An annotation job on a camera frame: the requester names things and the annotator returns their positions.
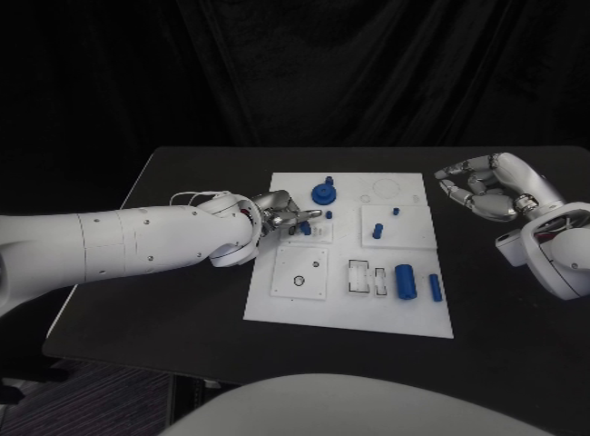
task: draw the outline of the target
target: peg board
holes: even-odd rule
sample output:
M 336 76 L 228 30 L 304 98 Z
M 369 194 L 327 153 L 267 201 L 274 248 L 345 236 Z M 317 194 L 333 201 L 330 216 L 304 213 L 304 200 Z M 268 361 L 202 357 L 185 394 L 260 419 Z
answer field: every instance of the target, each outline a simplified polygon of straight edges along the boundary
M 326 175 L 333 177 L 337 198 L 320 206 L 310 199 L 310 190 L 323 183 Z M 283 230 L 261 239 L 244 320 L 451 338 L 422 176 L 418 173 L 273 173 L 270 191 L 278 189 L 290 193 L 300 210 L 332 211 L 333 218 L 327 220 L 322 216 L 309 221 L 314 231 L 310 236 L 290 236 Z M 398 215 L 392 215 L 395 207 L 399 208 Z M 383 226 L 379 240 L 368 238 L 372 228 L 365 225 L 372 222 Z M 316 295 L 322 294 L 322 299 L 304 297 L 309 288 L 300 289 L 298 296 L 291 293 L 288 297 L 277 296 L 278 293 L 273 292 L 273 281 L 290 281 L 287 265 L 280 266 L 277 276 L 274 274 L 277 252 L 283 247 L 314 249 L 297 250 L 309 256 L 317 249 L 326 251 L 323 289 L 319 289 L 317 280 L 307 281 L 316 286 L 313 291 Z M 290 258 L 304 263 L 304 268 L 313 262 L 310 257 L 309 261 L 304 260 L 304 255 L 291 255 Z M 376 296 L 373 291 L 356 295 L 349 292 L 349 260 L 368 262 L 370 290 L 375 268 L 385 270 L 386 296 Z M 402 263 L 412 267 L 418 294 L 408 301 L 398 299 L 395 289 L 395 266 Z M 300 268 L 296 266 L 291 271 L 303 271 Z M 441 302 L 431 298 L 428 274 L 438 275 Z

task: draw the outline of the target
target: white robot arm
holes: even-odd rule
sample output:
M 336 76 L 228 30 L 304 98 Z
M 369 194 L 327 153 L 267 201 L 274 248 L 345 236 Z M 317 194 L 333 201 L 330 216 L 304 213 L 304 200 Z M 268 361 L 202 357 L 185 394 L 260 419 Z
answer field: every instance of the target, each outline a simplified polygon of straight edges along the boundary
M 257 255 L 261 234 L 322 213 L 298 211 L 284 191 L 252 199 L 209 194 L 195 207 L 0 216 L 0 317 L 72 284 L 157 273 L 206 258 L 218 267 L 238 265 Z
M 447 176 L 468 173 L 471 192 Z M 590 294 L 590 204 L 565 201 L 532 167 L 509 153 L 468 159 L 435 172 L 448 197 L 474 214 L 529 223 L 496 238 L 512 266 L 527 265 L 545 289 L 569 300 Z

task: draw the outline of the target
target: robotic hand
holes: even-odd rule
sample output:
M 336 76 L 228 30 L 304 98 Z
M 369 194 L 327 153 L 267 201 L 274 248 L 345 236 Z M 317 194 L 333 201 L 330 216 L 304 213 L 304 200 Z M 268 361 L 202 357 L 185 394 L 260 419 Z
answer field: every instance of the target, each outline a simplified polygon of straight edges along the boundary
M 228 192 L 192 194 L 215 196 L 195 207 L 189 202 L 100 213 L 0 216 L 0 317 L 72 284 L 156 273 L 206 258 L 214 266 L 239 265 L 257 255 L 261 235 L 322 214 L 298 211 L 286 191 L 251 199 Z
M 468 173 L 470 191 L 447 176 Z M 481 218 L 529 223 L 496 238 L 512 266 L 526 264 L 545 289 L 569 300 L 590 294 L 590 204 L 565 201 L 532 167 L 509 153 L 490 154 L 435 172 L 448 197 Z

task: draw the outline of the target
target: floor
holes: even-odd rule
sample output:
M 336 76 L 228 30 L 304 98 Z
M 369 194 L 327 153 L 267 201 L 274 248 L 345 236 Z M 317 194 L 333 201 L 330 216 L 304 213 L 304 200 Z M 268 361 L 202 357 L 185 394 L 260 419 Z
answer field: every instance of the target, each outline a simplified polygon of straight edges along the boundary
M 61 361 L 62 383 L 25 382 L 25 398 L 0 412 L 0 436 L 153 436 L 165 429 L 169 376 Z

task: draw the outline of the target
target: table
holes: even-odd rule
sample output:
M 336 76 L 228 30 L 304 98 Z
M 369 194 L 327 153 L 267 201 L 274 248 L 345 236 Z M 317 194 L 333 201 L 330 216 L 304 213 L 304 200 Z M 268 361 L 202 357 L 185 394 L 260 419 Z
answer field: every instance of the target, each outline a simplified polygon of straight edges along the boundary
M 65 359 L 235 383 L 332 372 L 471 401 L 548 430 L 590 434 L 590 296 L 562 302 L 512 268 L 490 223 L 448 201 L 432 172 L 514 153 L 571 201 L 590 203 L 590 153 L 576 147 L 214 148 L 156 150 L 123 207 L 165 205 L 179 191 L 265 191 L 273 172 L 412 172 L 438 239 L 454 339 L 242 321 L 251 262 L 208 262 L 77 287 L 44 344 Z

